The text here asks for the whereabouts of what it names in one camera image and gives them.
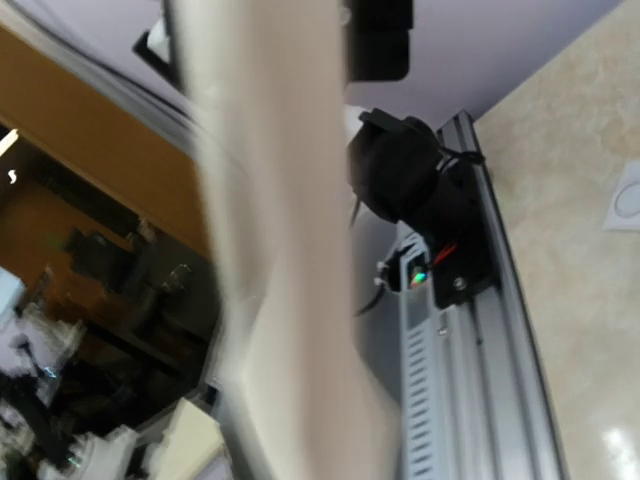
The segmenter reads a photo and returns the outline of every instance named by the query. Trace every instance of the white wall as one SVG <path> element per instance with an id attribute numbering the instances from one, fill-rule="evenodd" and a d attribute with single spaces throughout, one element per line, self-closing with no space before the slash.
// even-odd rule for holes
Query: white wall
<path id="1" fill-rule="evenodd" d="M 181 97 L 131 51 L 160 15 L 159 0 L 16 0 L 172 101 Z M 409 76 L 357 84 L 350 103 L 440 126 L 478 117 L 620 0 L 414 0 Z"/>
<path id="2" fill-rule="evenodd" d="M 132 51 L 160 18 L 160 0 L 12 0 L 61 36 L 116 67 L 167 100 L 183 97 Z"/>
<path id="3" fill-rule="evenodd" d="M 413 114 L 434 127 L 478 118 L 619 0 L 414 0 L 411 72 L 358 84 L 350 103 Z"/>

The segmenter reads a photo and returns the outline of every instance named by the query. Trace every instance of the green led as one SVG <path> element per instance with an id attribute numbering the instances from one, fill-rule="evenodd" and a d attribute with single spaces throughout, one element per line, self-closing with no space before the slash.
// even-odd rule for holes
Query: green led
<path id="1" fill-rule="evenodd" d="M 76 457 L 74 457 L 73 455 L 70 455 L 69 457 L 67 457 L 67 460 L 69 460 L 69 463 L 71 465 L 73 465 L 76 468 L 80 468 L 82 465 L 80 464 L 80 462 L 78 461 L 78 459 Z"/>
<path id="2" fill-rule="evenodd" d="M 426 280 L 427 278 L 427 274 L 426 273 L 417 273 L 414 277 L 413 280 L 411 281 L 411 283 L 413 285 L 417 285 L 419 283 L 422 283 Z"/>

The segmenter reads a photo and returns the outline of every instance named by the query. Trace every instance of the metal frame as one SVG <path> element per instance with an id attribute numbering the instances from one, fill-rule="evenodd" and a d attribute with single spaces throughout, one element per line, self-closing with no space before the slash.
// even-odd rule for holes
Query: metal frame
<path id="1" fill-rule="evenodd" d="M 438 136 L 479 150 L 463 112 Z M 535 338 L 486 168 L 476 167 L 499 286 L 439 311 L 430 281 L 400 302 L 405 453 L 410 480 L 567 478 Z M 405 225 L 399 242 L 414 242 Z M 424 250 L 414 248 L 403 268 Z"/>

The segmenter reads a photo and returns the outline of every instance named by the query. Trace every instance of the red wire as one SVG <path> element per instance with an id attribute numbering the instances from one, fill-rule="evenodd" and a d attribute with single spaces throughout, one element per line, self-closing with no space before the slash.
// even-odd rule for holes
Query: red wire
<path id="1" fill-rule="evenodd" d="M 453 245 L 448 245 L 448 246 L 444 247 L 442 250 L 440 250 L 440 253 L 436 257 L 436 259 L 433 261 L 433 264 L 434 265 L 438 265 L 445 258 L 447 258 L 449 255 L 451 255 L 453 252 L 455 252 L 457 248 L 458 248 L 458 245 L 455 244 L 455 243 Z"/>

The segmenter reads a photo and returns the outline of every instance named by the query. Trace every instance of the machine parts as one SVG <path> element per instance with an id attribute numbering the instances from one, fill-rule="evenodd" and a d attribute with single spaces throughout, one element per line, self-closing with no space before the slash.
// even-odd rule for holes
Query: machine parts
<path id="1" fill-rule="evenodd" d="M 0 326 L 10 317 L 25 290 L 22 280 L 0 267 Z"/>
<path id="2" fill-rule="evenodd" d="M 341 21 L 349 80 L 394 81 L 409 73 L 413 0 L 346 0 Z"/>
<path id="3" fill-rule="evenodd" d="M 452 149 L 478 148 L 466 113 L 437 135 Z M 402 478 L 563 480 L 552 410 L 487 170 L 473 166 L 471 174 L 498 281 L 442 309 L 435 269 L 400 296 Z M 397 235 L 402 249 L 415 232 L 399 223 Z M 402 279 L 422 255 L 407 250 Z M 452 272 L 453 288 L 464 291 L 463 273 Z"/>
<path id="4" fill-rule="evenodd" d="M 43 463 L 40 480 L 122 480 L 136 446 L 138 434 L 126 427 L 106 438 L 94 435 L 77 438 L 71 448 L 70 467 L 64 470 Z"/>
<path id="5" fill-rule="evenodd" d="M 61 372 L 77 350 L 84 329 L 44 317 L 30 303 L 0 330 L 0 418 L 2 450 L 27 455 L 37 443 L 55 465 L 66 462 L 68 443 L 52 429 L 48 407 Z"/>
<path id="6" fill-rule="evenodd" d="M 399 120 L 375 109 L 360 119 L 350 144 L 354 193 L 379 217 L 403 221 L 425 239 L 434 252 L 438 307 L 487 288 L 495 275 L 473 171 L 482 154 L 449 149 L 413 117 Z"/>
<path id="7" fill-rule="evenodd" d="M 413 233 L 405 240 L 406 242 L 402 248 L 397 248 L 394 245 L 385 261 L 378 262 L 378 275 L 373 279 L 373 283 L 378 289 L 373 298 L 367 302 L 364 307 L 356 311 L 356 317 L 373 310 L 378 303 L 380 303 L 380 300 L 382 300 L 387 291 L 400 294 L 405 290 L 419 287 L 427 280 L 430 266 L 427 261 L 426 254 L 428 249 L 424 239 L 420 235 Z M 422 252 L 422 254 L 415 256 L 410 268 L 404 270 L 401 260 L 407 252 L 411 251 L 419 251 Z"/>

